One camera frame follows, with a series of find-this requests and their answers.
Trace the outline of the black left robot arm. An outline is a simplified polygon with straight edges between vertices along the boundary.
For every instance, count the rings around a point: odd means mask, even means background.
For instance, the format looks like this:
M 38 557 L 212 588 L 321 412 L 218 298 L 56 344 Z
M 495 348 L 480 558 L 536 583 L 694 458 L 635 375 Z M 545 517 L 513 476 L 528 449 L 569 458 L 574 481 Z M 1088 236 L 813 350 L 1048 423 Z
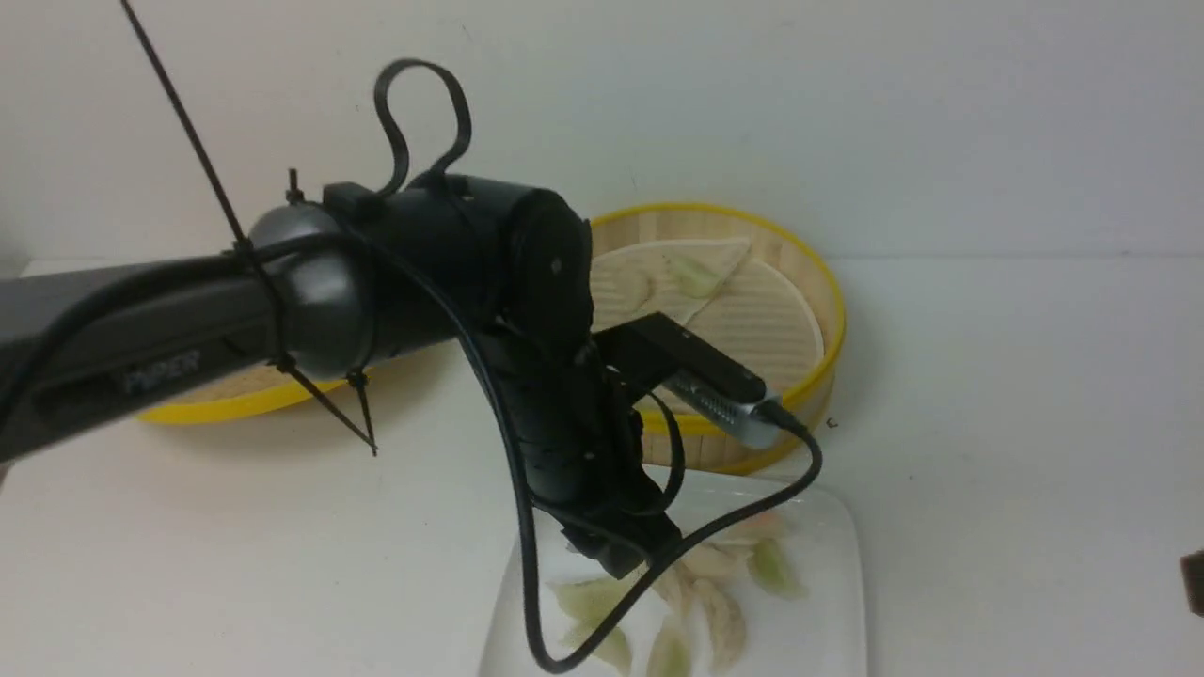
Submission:
M 559 194 L 425 173 L 327 187 L 219 257 L 2 282 L 2 464 L 270 364 L 311 382 L 458 338 L 524 510 L 607 573 L 679 557 L 637 413 L 598 351 L 591 232 Z

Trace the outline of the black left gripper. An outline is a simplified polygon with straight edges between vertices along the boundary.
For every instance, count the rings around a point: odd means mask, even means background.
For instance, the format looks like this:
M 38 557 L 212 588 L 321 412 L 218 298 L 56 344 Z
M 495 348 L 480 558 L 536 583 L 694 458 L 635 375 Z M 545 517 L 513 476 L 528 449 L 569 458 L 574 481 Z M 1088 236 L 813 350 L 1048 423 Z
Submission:
M 490 332 L 489 367 L 515 425 L 526 489 L 582 557 L 608 575 L 663 559 L 681 531 L 643 469 L 643 428 L 592 338 L 566 352 Z

